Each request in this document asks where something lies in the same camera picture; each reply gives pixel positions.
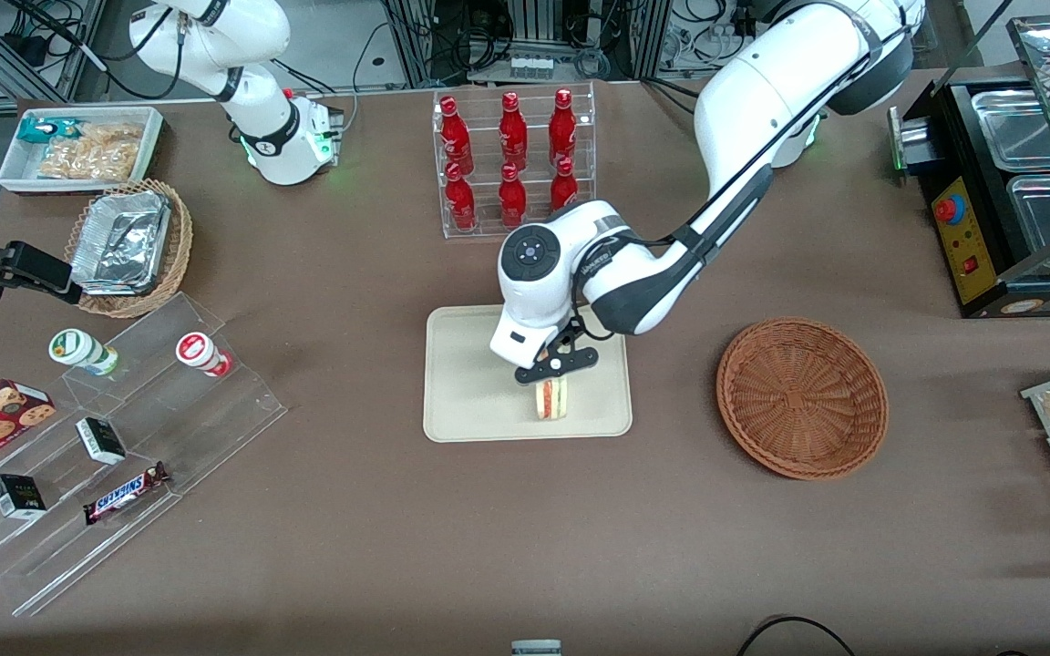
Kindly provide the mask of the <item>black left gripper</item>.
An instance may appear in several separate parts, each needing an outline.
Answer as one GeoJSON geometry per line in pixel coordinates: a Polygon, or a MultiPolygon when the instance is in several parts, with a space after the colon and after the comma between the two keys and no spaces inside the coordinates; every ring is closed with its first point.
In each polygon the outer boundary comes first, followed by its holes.
{"type": "MultiPolygon", "coordinates": [[[[566,374],[592,368],[600,361],[598,350],[583,347],[575,350],[554,350],[526,344],[514,350],[514,381],[521,385],[533,384],[536,412],[541,412],[541,382],[555,379],[566,374]]],[[[565,411],[570,408],[571,377],[565,377],[565,411]]]]}

